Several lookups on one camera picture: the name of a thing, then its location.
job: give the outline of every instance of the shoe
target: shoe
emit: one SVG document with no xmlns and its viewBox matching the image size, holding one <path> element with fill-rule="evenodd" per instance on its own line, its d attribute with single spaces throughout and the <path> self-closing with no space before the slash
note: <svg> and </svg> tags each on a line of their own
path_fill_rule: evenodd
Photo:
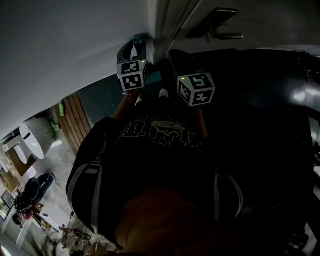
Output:
<svg viewBox="0 0 320 256">
<path fill-rule="evenodd" d="M 142 98 L 139 96 L 134 106 L 136 106 L 139 102 L 142 102 L 142 101 L 143 101 Z"/>
<path fill-rule="evenodd" d="M 160 93 L 159 93 L 159 97 L 167 97 L 169 99 L 169 92 L 166 89 L 161 89 Z"/>
<path fill-rule="evenodd" d="M 54 175 L 53 173 L 50 173 L 50 174 L 49 174 L 48 179 L 50 179 L 50 178 L 51 178 L 51 180 L 52 180 L 53 183 L 56 182 L 56 177 L 55 177 L 55 175 Z"/>
</svg>

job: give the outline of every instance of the window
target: window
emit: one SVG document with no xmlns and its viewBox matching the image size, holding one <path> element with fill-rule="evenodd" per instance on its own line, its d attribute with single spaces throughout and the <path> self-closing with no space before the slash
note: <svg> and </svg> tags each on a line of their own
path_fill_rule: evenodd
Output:
<svg viewBox="0 0 320 256">
<path fill-rule="evenodd" d="M 2 219 L 6 220 L 8 217 L 12 207 L 14 206 L 15 199 L 12 197 L 12 195 L 5 191 L 0 198 L 0 216 Z"/>
</svg>

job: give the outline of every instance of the white cube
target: white cube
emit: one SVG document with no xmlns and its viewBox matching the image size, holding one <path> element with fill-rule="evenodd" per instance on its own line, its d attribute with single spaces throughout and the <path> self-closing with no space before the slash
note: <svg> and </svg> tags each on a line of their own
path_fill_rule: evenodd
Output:
<svg viewBox="0 0 320 256">
<path fill-rule="evenodd" d="M 124 91 L 143 88 L 148 77 L 148 61 L 144 59 L 118 64 L 117 72 Z"/>
<path fill-rule="evenodd" d="M 178 77 L 177 92 L 190 107 L 210 103 L 215 90 L 210 73 Z"/>
</svg>

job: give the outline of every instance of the hair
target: hair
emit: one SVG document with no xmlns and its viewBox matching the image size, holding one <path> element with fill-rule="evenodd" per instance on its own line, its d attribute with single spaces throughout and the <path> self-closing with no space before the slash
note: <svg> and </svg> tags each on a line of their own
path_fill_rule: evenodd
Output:
<svg viewBox="0 0 320 256">
<path fill-rule="evenodd" d="M 15 213 L 14 215 L 12 215 L 12 220 L 15 224 L 17 224 L 22 228 L 21 221 L 19 220 L 18 214 Z"/>
</svg>

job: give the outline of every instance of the person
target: person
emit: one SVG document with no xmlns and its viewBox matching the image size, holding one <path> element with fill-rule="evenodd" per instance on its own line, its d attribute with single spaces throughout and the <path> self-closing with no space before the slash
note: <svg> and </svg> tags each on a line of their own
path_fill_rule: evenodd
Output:
<svg viewBox="0 0 320 256">
<path fill-rule="evenodd" d="M 54 174 L 46 172 L 38 178 L 31 178 L 25 185 L 24 192 L 14 200 L 15 214 L 12 220 L 22 227 L 22 219 L 29 220 L 35 212 L 36 207 L 45 196 L 52 183 L 56 181 Z"/>
<path fill-rule="evenodd" d="M 238 194 L 230 189 L 220 209 L 209 152 L 201 108 L 174 108 L 166 89 L 151 103 L 126 92 L 79 148 L 66 186 L 70 206 L 122 253 L 230 253 L 242 237 L 216 220 L 239 214 Z"/>
</svg>

